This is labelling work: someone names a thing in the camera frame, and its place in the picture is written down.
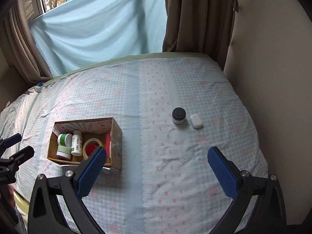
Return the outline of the person's left hand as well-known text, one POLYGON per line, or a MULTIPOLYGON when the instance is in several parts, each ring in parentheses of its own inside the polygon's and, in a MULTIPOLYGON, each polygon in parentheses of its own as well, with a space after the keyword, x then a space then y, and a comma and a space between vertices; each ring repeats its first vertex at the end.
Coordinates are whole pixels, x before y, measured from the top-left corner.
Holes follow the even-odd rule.
POLYGON ((5 195, 5 199, 7 200, 8 204, 12 207, 15 208, 15 200, 14 200, 14 188, 11 185, 2 185, 1 186, 1 195, 5 195))

